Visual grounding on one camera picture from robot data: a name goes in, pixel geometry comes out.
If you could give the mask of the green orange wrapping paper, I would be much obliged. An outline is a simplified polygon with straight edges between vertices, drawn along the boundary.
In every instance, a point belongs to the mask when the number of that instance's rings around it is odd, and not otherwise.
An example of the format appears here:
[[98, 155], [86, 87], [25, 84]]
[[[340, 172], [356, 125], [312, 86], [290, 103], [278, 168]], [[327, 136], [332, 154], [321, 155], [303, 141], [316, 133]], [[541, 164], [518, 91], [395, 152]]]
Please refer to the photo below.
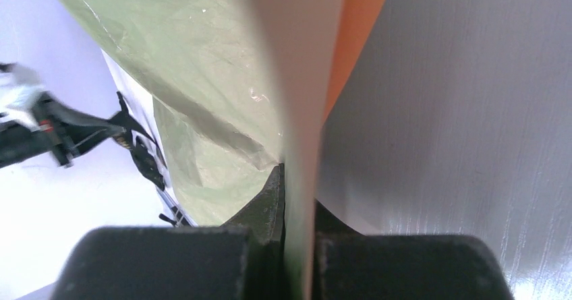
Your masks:
[[320, 134], [386, 0], [60, 0], [153, 98], [171, 184], [219, 225], [286, 164], [287, 291], [309, 299]]

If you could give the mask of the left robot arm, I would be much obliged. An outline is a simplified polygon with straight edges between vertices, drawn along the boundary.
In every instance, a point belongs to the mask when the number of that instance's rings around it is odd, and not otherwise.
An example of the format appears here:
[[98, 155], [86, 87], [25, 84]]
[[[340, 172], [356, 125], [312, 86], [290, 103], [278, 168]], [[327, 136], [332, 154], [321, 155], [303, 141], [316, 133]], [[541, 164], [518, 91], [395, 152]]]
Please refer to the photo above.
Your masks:
[[69, 108], [45, 88], [38, 74], [19, 63], [1, 64], [1, 167], [49, 153], [61, 167], [124, 126]]

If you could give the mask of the black printed ribbon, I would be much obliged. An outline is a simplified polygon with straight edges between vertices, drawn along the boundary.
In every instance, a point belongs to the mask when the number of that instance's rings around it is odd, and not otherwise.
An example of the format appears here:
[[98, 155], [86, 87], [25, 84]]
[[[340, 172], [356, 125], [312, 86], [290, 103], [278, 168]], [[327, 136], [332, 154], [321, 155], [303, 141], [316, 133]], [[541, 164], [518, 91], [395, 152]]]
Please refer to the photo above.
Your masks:
[[159, 145], [129, 112], [127, 103], [120, 91], [116, 92], [121, 110], [109, 119], [109, 123], [123, 128], [112, 138], [130, 151], [132, 160], [140, 174], [152, 182], [160, 191], [165, 190], [165, 178], [159, 170], [156, 158], [150, 153], [142, 138], [147, 138], [158, 148]]

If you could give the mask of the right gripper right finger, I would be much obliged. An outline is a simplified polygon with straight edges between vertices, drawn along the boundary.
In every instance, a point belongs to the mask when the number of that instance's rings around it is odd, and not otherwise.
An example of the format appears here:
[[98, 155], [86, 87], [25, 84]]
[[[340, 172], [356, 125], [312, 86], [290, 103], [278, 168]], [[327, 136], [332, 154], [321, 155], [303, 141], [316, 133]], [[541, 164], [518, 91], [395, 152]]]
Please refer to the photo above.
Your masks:
[[470, 235], [363, 235], [316, 203], [313, 299], [513, 299]]

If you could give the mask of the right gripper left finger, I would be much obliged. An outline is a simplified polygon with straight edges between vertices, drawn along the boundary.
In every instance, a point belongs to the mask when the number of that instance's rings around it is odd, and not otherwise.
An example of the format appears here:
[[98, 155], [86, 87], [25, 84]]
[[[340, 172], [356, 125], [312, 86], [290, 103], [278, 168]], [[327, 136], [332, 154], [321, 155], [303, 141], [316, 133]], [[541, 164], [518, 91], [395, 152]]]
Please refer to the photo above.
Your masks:
[[102, 227], [72, 251], [53, 299], [282, 299], [284, 166], [218, 227]]

